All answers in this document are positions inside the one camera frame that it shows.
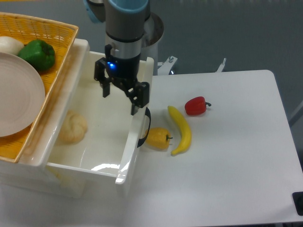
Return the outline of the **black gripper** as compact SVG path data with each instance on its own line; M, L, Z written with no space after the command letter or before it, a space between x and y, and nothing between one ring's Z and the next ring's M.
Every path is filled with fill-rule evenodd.
M122 90L132 103L131 115L135 115L149 103L150 84L137 79L140 55L123 59L112 55L113 50L111 44L105 46L105 57L95 62L94 80L100 83L104 98L110 94L111 84Z

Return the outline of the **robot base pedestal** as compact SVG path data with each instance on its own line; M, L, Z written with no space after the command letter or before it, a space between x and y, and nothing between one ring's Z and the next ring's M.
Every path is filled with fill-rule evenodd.
M144 23L142 38L141 60L148 57L154 60L153 75L158 75L158 45L164 34L164 23L155 13L148 11L148 17Z

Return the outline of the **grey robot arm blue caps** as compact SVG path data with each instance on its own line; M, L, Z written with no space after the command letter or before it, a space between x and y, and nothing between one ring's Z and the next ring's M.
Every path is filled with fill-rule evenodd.
M139 82L137 73L141 58L147 0L85 0L86 11L93 22L106 24L105 57L95 63L94 79L103 89L103 97L114 85L124 91L132 104L131 115L149 102L150 85Z

